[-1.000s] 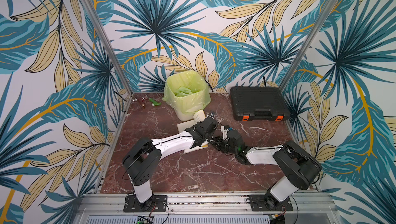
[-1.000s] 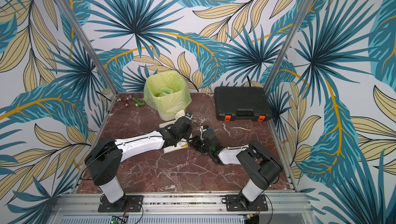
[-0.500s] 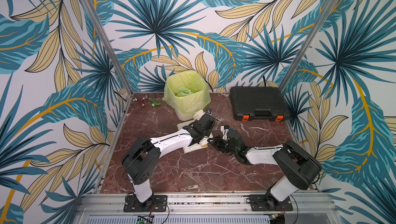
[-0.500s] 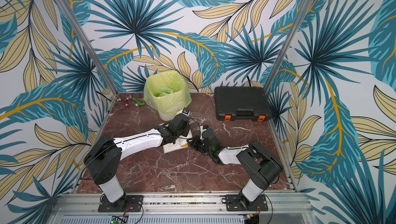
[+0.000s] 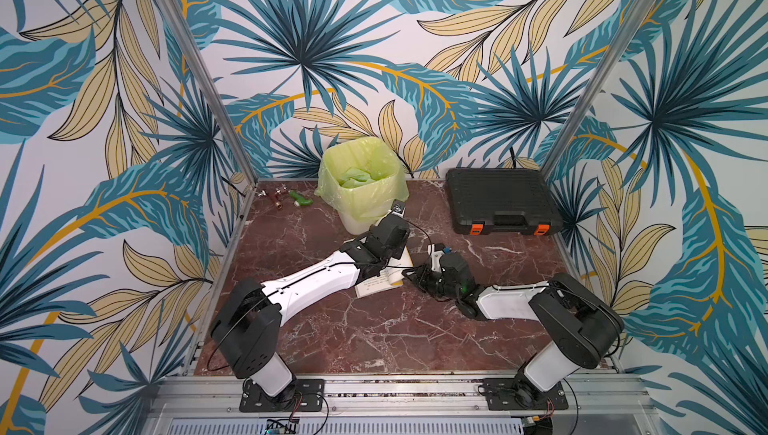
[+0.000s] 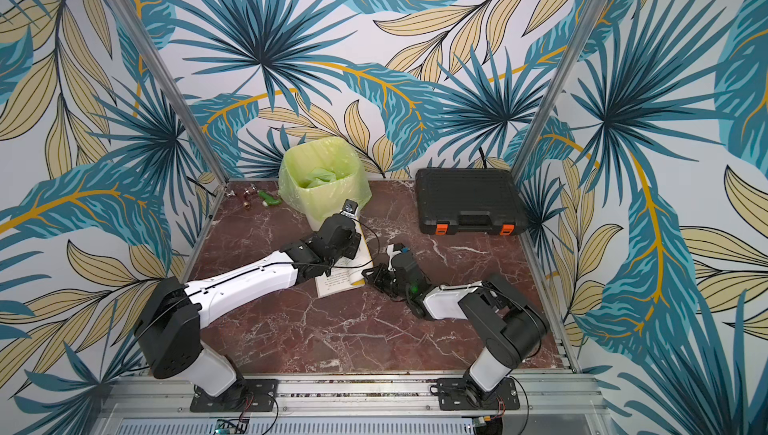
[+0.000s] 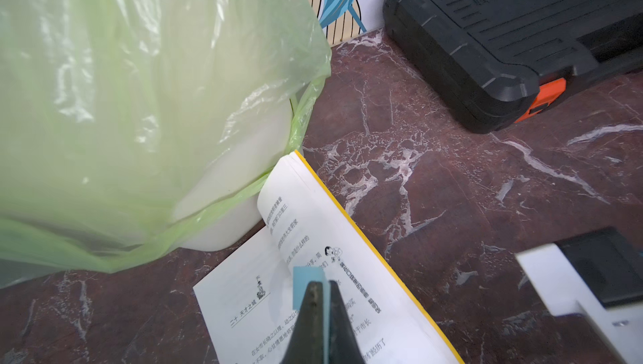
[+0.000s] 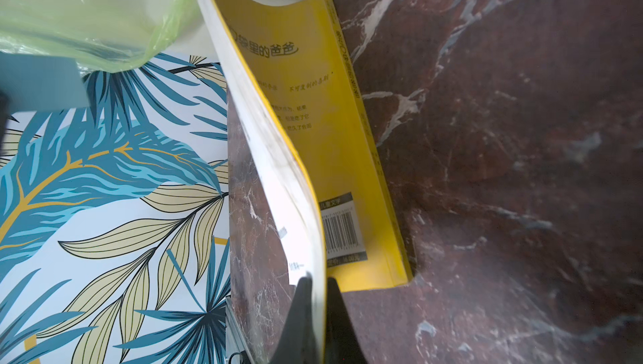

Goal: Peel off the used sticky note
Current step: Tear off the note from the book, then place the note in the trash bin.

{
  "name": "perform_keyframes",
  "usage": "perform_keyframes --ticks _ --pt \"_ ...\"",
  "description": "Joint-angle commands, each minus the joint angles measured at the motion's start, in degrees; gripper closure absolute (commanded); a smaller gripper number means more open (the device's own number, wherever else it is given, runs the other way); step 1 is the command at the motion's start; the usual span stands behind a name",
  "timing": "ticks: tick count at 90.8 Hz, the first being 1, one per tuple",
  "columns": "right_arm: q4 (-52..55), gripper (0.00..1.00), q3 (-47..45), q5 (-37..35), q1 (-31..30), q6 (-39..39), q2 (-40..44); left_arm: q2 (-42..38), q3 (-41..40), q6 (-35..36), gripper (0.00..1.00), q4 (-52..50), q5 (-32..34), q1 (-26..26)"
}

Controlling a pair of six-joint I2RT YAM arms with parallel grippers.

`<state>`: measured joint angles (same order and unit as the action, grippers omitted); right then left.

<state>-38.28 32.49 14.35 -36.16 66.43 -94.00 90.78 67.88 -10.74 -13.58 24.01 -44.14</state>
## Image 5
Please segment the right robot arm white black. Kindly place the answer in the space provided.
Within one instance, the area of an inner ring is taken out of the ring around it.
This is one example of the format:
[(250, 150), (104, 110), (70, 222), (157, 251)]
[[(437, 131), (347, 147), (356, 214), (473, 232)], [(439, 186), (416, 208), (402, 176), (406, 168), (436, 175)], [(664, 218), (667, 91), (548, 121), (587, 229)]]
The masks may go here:
[(544, 328), (550, 342), (512, 382), (522, 405), (532, 405), (577, 370), (596, 368), (624, 331), (621, 317), (568, 274), (531, 285), (481, 285), (459, 253), (442, 250), (403, 275), (433, 299), (453, 303), (469, 319), (532, 320)]

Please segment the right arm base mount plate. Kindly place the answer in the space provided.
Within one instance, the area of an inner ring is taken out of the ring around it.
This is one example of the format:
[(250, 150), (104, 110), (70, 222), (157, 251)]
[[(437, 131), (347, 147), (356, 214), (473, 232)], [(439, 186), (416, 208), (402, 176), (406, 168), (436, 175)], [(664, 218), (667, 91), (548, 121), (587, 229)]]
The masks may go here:
[(528, 411), (540, 414), (566, 410), (569, 404), (562, 384), (540, 392), (513, 378), (486, 378), (478, 388), (490, 411)]

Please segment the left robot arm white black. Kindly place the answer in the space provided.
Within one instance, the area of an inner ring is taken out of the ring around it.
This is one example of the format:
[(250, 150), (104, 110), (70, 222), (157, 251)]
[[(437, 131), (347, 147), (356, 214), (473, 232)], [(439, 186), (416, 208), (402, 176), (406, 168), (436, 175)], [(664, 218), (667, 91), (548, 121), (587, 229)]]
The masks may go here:
[(407, 221), (389, 213), (308, 268), (276, 280), (247, 279), (236, 284), (210, 328), (226, 366), (236, 378), (260, 389), (269, 402), (291, 401), (296, 377), (277, 353), (281, 327), (330, 295), (361, 285), (385, 270), (403, 270), (409, 236)]

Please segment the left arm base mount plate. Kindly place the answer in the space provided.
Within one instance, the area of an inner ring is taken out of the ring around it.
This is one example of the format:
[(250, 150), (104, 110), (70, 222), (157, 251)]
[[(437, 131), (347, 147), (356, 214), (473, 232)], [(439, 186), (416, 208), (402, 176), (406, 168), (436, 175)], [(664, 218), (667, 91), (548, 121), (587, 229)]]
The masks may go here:
[(323, 409), (325, 380), (298, 379), (275, 396), (268, 396), (252, 379), (242, 385), (241, 413), (300, 412), (319, 413)]

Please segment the yellow children's book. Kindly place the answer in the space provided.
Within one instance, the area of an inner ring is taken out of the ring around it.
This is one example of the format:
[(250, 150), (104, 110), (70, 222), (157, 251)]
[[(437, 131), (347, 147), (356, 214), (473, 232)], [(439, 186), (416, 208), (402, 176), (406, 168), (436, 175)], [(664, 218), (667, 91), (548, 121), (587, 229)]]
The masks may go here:
[(357, 298), (367, 297), (376, 293), (388, 291), (403, 285), (403, 271), (413, 267), (413, 262), (407, 248), (399, 259), (391, 259), (386, 268), (377, 276), (363, 281), (355, 286)]

